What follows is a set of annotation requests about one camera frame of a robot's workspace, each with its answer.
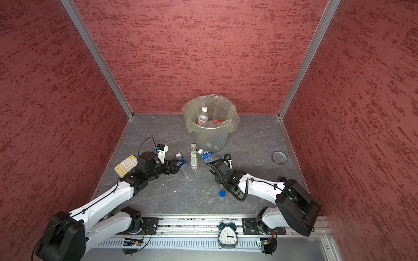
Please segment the green label square bottle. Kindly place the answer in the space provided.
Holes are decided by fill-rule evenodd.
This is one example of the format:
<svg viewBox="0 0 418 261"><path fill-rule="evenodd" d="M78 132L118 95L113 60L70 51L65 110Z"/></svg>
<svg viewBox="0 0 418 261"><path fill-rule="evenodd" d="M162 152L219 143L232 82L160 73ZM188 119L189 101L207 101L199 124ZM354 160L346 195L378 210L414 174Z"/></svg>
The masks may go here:
<svg viewBox="0 0 418 261"><path fill-rule="evenodd" d="M190 169L197 171L199 169L198 148L196 144L190 144Z"/></svg>

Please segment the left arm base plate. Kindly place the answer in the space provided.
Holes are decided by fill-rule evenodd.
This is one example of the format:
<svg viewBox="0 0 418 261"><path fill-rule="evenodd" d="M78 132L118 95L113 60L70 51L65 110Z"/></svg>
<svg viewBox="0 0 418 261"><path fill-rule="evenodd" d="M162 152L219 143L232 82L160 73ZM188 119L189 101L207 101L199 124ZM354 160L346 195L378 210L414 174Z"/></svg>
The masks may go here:
<svg viewBox="0 0 418 261"><path fill-rule="evenodd" d="M157 217L134 217L127 230L131 235L151 234L155 235L158 228L159 218Z"/></svg>

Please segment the red white label water bottle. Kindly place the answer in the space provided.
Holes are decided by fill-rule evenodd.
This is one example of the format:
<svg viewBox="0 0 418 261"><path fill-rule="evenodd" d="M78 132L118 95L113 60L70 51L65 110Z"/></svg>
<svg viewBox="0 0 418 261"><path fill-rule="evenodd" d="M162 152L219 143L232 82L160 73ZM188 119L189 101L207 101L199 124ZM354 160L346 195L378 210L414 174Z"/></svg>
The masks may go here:
<svg viewBox="0 0 418 261"><path fill-rule="evenodd" d="M208 112L208 108L202 107L201 112L198 115L198 121L197 121L198 125L202 126L209 121L209 115L207 112Z"/></svg>

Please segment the Pocari blue label bottle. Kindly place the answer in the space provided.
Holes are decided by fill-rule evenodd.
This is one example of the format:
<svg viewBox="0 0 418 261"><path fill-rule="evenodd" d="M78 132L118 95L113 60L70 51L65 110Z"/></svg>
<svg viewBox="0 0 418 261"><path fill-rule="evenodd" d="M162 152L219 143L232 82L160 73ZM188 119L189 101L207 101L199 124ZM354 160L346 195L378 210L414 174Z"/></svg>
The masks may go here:
<svg viewBox="0 0 418 261"><path fill-rule="evenodd" d="M208 150L199 149L198 153L206 164L218 160L218 157Z"/></svg>

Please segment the clear bottle blue cap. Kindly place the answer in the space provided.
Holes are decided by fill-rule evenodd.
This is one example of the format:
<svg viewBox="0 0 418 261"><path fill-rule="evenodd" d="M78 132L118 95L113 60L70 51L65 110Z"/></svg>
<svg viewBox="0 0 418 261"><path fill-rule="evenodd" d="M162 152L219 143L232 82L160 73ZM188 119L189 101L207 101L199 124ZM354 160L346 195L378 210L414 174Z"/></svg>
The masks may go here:
<svg viewBox="0 0 418 261"><path fill-rule="evenodd" d="M219 196L220 198L224 198L226 196L226 192L222 185L219 185Z"/></svg>

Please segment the red label cola bottle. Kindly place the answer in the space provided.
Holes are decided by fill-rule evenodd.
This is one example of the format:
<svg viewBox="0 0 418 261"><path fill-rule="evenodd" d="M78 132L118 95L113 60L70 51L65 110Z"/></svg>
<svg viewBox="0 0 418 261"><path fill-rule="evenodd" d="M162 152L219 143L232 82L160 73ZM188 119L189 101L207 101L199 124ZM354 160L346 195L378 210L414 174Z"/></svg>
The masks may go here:
<svg viewBox="0 0 418 261"><path fill-rule="evenodd" d="M222 123L224 122L224 120L222 119L213 119L211 121L208 121L205 123L205 127L206 128L217 128L219 127Z"/></svg>

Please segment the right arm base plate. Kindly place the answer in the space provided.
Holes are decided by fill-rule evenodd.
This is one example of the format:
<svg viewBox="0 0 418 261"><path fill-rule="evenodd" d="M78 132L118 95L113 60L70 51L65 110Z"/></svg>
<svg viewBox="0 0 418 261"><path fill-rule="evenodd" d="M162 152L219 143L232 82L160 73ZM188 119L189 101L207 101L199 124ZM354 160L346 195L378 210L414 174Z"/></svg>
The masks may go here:
<svg viewBox="0 0 418 261"><path fill-rule="evenodd" d="M275 229L267 227L261 221L257 221L256 218L243 218L243 234L252 236L284 236L286 235L285 227L276 227Z"/></svg>

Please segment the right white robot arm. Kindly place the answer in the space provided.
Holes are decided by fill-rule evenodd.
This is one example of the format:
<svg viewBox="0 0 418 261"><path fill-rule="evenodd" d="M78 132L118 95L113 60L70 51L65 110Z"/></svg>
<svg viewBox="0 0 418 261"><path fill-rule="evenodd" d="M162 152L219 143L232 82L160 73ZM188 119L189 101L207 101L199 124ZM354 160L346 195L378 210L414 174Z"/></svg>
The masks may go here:
<svg viewBox="0 0 418 261"><path fill-rule="evenodd" d="M236 200L243 202L251 195L275 204L275 207L263 208L256 218L256 227L263 233L285 226L305 237L315 231L321 205L296 180L281 178L273 182L257 178L245 171L233 170L225 158L205 163L216 182Z"/></svg>

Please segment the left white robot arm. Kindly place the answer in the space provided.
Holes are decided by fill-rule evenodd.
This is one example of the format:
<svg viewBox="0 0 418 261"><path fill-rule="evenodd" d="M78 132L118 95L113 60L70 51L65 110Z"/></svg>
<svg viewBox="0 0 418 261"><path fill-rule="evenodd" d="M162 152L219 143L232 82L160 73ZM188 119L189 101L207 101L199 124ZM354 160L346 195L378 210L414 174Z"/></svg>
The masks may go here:
<svg viewBox="0 0 418 261"><path fill-rule="evenodd" d="M128 156L115 167L120 177L111 189L77 209L50 218L33 254L43 261L79 261L120 232L145 236L147 227L140 211L124 207L112 214L112 210L136 196L150 180L176 174L183 165L183 160L166 160L161 150Z"/></svg>

